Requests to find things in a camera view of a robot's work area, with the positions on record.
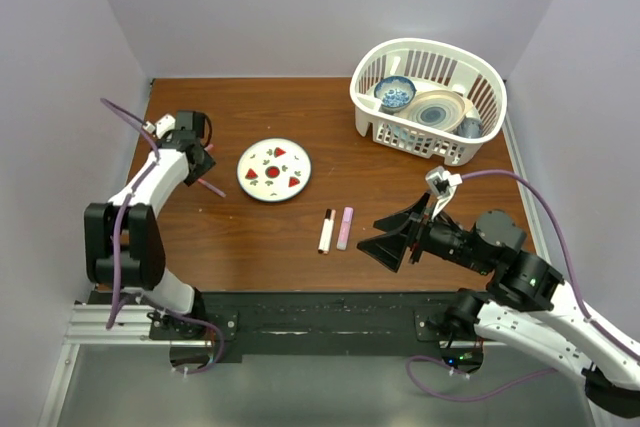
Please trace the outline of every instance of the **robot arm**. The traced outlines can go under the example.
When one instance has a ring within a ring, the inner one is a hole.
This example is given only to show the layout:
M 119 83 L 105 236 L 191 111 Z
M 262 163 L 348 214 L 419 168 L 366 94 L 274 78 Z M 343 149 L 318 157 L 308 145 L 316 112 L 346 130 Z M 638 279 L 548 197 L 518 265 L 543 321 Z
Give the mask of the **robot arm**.
M 106 203 L 87 207 L 85 252 L 87 275 L 92 282 L 112 286 L 116 212 L 126 196 L 133 194 L 125 211 L 121 235 L 123 289 L 143 291 L 154 304 L 178 314 L 201 316 L 199 292 L 166 268 L 156 218 L 180 183 L 191 185 L 215 165 L 201 144 L 205 122 L 204 114 L 192 111 L 180 111 L 175 118 L 163 117 L 156 124 L 158 157 L 151 152 L 145 165 L 121 192 Z
M 492 274 L 486 292 L 461 290 L 438 327 L 452 335 L 478 335 L 504 342 L 584 384 L 589 399 L 622 417 L 640 416 L 640 355 L 637 342 L 587 306 L 585 319 L 572 286 L 535 254 L 522 250 L 526 234 L 502 211 L 482 214 L 464 230 L 444 207 L 462 182 L 441 167 L 427 175 L 427 192 L 413 206 L 374 223 L 386 232 L 358 243 L 397 272 L 404 252 L 417 262 L 424 250 L 473 270 Z M 614 337 L 596 329 L 597 321 Z

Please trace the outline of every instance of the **marker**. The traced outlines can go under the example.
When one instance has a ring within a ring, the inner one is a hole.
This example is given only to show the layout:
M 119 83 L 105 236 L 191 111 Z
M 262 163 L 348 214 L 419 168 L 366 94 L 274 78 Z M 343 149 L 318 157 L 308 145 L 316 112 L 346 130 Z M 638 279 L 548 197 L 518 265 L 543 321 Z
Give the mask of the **marker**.
M 342 224 L 340 224 L 338 242 L 336 243 L 338 250 L 347 250 L 347 240 L 349 240 L 349 230 L 351 230 L 351 219 L 353 219 L 353 207 L 345 207 L 344 213 L 342 214 Z
M 319 254 L 328 254 L 331 246 L 331 234 L 333 233 L 333 222 L 336 218 L 336 211 L 327 209 L 324 214 L 324 223 L 322 224 L 322 233 L 320 234 L 320 243 L 318 244 Z

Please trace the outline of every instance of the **plastic basket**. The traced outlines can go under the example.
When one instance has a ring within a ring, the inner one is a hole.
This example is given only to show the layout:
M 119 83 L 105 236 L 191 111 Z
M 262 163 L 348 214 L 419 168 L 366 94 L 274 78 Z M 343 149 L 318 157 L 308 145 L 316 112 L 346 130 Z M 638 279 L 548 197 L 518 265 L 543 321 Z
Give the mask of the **plastic basket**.
M 468 98 L 482 120 L 482 136 L 467 139 L 381 112 L 373 89 L 390 75 L 410 78 L 419 92 L 446 89 Z M 431 40 L 396 39 L 378 45 L 358 65 L 349 92 L 360 135 L 366 136 L 372 125 L 374 142 L 420 157 L 439 155 L 449 166 L 469 162 L 497 135 L 507 113 L 504 83 L 493 67 L 465 50 Z

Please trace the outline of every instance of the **white plate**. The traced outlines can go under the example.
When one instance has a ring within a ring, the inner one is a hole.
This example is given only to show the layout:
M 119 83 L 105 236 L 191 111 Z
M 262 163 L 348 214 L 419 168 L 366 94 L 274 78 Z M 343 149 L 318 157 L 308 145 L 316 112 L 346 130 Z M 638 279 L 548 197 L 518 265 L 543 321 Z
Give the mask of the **white plate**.
M 254 199 L 281 202 L 305 188 L 311 177 L 311 159 L 295 142 L 265 139 L 242 154 L 237 174 L 242 189 Z

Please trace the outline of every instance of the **gray floor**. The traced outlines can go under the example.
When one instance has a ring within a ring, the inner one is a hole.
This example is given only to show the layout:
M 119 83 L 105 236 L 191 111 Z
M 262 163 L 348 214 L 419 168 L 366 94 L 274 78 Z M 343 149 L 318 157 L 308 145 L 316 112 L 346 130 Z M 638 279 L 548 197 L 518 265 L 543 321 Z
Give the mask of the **gray floor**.
M 544 368 L 490 347 L 470 381 L 424 363 L 415 372 L 453 395 L 491 390 Z M 184 379 L 168 347 L 83 347 L 60 427 L 217 426 L 593 426 L 584 396 L 557 374 L 488 401 L 444 402 L 411 383 L 404 360 L 383 357 L 250 356 Z

